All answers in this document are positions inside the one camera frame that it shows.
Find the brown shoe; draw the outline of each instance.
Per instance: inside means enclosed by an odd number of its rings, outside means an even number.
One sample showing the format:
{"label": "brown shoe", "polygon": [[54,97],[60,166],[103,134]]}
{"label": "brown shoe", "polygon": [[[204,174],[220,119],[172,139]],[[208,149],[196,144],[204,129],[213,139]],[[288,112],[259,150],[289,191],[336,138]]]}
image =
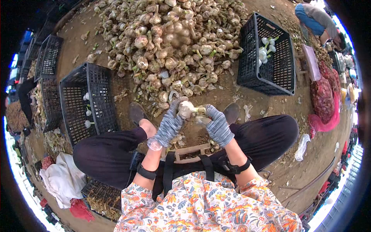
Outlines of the brown shoe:
{"label": "brown shoe", "polygon": [[148,120],[148,117],[145,114],[143,107],[137,102],[130,103],[129,114],[130,114],[130,119],[133,121],[134,125],[136,125],[137,127],[139,126],[139,121],[142,120],[143,118]]}
{"label": "brown shoe", "polygon": [[223,114],[225,115],[229,125],[235,123],[240,114],[240,106],[237,103],[232,102],[223,110]]}

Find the striped shirt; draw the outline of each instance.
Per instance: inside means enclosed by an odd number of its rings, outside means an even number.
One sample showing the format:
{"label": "striped shirt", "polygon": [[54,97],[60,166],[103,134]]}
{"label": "striped shirt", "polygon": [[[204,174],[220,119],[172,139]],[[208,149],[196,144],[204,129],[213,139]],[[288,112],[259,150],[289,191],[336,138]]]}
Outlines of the striped shirt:
{"label": "striped shirt", "polygon": [[324,12],[322,9],[313,6],[308,3],[302,3],[305,13],[325,27],[328,36],[333,39],[337,34],[338,30],[335,23],[333,22],[330,15]]}

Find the gray knitted glove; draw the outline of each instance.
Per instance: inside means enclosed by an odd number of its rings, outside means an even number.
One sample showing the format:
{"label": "gray knitted glove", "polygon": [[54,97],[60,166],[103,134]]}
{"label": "gray knitted glove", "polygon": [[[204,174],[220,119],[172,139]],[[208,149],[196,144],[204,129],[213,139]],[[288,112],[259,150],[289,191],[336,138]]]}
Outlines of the gray knitted glove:
{"label": "gray knitted glove", "polygon": [[234,138],[234,133],[229,129],[226,117],[210,104],[206,104],[205,108],[206,115],[212,119],[206,126],[207,132],[219,146],[225,147]]}
{"label": "gray knitted glove", "polygon": [[170,140],[172,140],[179,133],[180,128],[184,123],[184,119],[177,115],[177,110],[179,103],[187,100],[188,97],[181,97],[174,100],[164,115],[157,134],[155,134],[153,137],[161,144],[161,146],[168,147]]}

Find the metal rod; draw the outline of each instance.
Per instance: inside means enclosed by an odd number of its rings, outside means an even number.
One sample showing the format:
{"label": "metal rod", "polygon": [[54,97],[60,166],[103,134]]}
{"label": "metal rod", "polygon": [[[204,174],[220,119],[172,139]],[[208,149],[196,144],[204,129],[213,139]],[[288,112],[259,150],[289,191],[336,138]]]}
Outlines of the metal rod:
{"label": "metal rod", "polygon": [[314,183],[316,183],[332,166],[333,164],[335,163],[335,159],[336,157],[334,157],[332,159],[332,162],[330,163],[329,166],[327,166],[327,168],[321,172],[316,178],[314,178],[311,182],[309,182],[306,186],[302,187],[300,190],[298,190],[297,192],[291,194],[289,197],[287,197],[285,200],[281,201],[281,203],[287,201],[289,198],[293,197],[293,196],[296,196],[296,195],[299,195],[300,193],[304,192],[305,190],[307,190],[309,187],[311,187]]}
{"label": "metal rod", "polygon": [[293,190],[301,190],[300,188],[294,188],[294,187],[287,187],[287,186],[279,186],[280,189],[293,189]]}

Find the blue jeans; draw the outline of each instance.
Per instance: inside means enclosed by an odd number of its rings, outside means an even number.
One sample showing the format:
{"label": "blue jeans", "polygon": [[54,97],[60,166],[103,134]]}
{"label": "blue jeans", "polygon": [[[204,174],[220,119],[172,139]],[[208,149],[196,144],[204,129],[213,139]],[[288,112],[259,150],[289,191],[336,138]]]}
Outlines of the blue jeans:
{"label": "blue jeans", "polygon": [[324,31],[325,27],[322,26],[319,22],[314,20],[312,17],[309,17],[305,11],[303,5],[297,4],[295,7],[295,15],[298,17],[301,23],[303,23],[306,27],[308,27],[313,35],[321,36]]}

